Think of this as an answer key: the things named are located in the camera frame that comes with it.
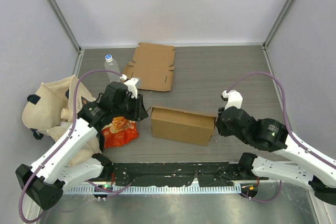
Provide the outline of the large brown cardboard box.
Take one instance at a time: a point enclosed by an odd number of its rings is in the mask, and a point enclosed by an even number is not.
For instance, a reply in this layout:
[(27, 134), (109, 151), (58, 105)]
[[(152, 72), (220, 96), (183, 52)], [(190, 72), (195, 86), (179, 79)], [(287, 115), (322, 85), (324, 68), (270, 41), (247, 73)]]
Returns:
[(214, 114), (152, 106), (150, 117), (152, 136), (207, 146), (214, 134), (216, 119), (217, 116)]

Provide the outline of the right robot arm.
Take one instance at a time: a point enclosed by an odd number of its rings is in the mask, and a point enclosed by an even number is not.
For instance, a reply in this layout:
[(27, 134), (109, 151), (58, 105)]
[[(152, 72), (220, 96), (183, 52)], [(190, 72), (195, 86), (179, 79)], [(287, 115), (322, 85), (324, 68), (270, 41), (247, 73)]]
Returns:
[(242, 179), (252, 176), (282, 180), (310, 190), (318, 199), (335, 205), (335, 160), (308, 145), (273, 119), (255, 120), (243, 109), (220, 108), (215, 123), (221, 136), (235, 136), (260, 151), (274, 153), (293, 165), (244, 153), (237, 166)]

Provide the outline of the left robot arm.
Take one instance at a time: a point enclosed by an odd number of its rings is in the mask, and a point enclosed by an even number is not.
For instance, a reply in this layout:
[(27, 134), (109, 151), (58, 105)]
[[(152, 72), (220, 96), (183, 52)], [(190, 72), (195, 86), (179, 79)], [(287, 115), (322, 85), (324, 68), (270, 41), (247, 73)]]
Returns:
[(148, 117), (143, 96), (138, 94), (139, 79), (112, 82), (97, 100), (87, 102), (76, 119), (42, 157), (31, 165), (21, 164), (15, 171), (23, 195), (28, 195), (42, 210), (52, 208), (63, 193), (92, 178), (105, 182), (112, 174), (112, 162), (96, 153), (82, 164), (67, 165), (78, 151), (116, 117), (141, 121)]

